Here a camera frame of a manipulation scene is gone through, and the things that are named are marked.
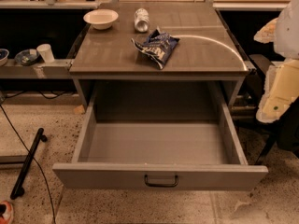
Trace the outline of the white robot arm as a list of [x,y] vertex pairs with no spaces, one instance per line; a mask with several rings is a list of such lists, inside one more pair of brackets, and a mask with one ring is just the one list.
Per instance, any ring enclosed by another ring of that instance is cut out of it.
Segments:
[[284,58],[266,71],[264,94],[256,114],[258,121],[272,123],[299,97],[299,0],[291,0],[254,39],[260,43],[272,42],[274,52]]

